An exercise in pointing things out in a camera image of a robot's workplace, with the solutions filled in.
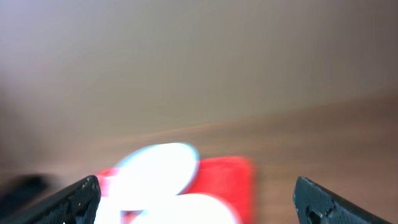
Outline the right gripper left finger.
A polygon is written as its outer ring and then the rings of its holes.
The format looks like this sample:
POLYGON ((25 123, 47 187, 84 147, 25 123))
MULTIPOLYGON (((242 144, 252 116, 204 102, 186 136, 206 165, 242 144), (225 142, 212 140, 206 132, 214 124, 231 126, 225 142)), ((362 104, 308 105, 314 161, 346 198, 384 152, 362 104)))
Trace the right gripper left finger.
POLYGON ((25 209, 1 216, 1 224, 93 224, 100 183, 89 175, 25 209))

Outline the light blue plate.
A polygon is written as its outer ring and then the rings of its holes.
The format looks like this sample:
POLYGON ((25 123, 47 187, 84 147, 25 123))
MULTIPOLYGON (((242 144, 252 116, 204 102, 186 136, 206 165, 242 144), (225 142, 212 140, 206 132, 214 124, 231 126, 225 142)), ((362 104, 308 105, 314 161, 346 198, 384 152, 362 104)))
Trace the light blue plate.
POLYGON ((101 197, 94 224, 121 224, 122 216, 118 204, 111 197, 101 197))
POLYGON ((109 197, 121 210, 143 210, 185 190, 196 176, 198 160, 196 148, 182 142, 139 149, 116 165, 109 197))
POLYGON ((208 194, 183 194, 154 205, 132 224, 242 224, 237 211, 225 200, 208 194))

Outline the red plastic tray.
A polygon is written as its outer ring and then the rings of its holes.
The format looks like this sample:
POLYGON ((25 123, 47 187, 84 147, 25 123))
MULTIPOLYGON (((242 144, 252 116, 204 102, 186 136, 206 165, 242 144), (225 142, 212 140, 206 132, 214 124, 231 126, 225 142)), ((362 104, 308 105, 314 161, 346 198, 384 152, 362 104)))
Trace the red plastic tray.
MULTIPOLYGON (((116 166, 97 174, 101 197, 109 197, 109 183, 115 175, 116 166)), ((252 165, 243 157, 199 158, 196 176, 178 195, 208 194, 218 197, 227 201, 237 211, 242 223, 248 223, 252 218, 252 181, 252 165)), ((118 204, 122 216, 121 223, 132 223, 144 210, 170 198, 172 197, 153 203, 143 210, 121 210, 118 204)))

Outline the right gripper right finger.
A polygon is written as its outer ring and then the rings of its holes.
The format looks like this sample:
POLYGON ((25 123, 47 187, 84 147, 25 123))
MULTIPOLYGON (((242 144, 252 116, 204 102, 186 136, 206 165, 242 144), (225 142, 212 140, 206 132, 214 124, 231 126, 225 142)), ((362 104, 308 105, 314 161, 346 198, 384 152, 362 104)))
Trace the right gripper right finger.
POLYGON ((302 176, 293 201, 300 224, 391 224, 302 176))

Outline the black water basin tray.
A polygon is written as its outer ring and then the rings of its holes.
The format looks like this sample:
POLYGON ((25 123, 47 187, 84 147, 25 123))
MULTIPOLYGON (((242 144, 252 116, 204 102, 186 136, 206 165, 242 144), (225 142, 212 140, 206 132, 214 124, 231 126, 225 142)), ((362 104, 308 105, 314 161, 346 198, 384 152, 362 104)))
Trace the black water basin tray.
POLYGON ((49 189, 45 175, 19 175, 1 186, 1 216, 18 211, 49 189))

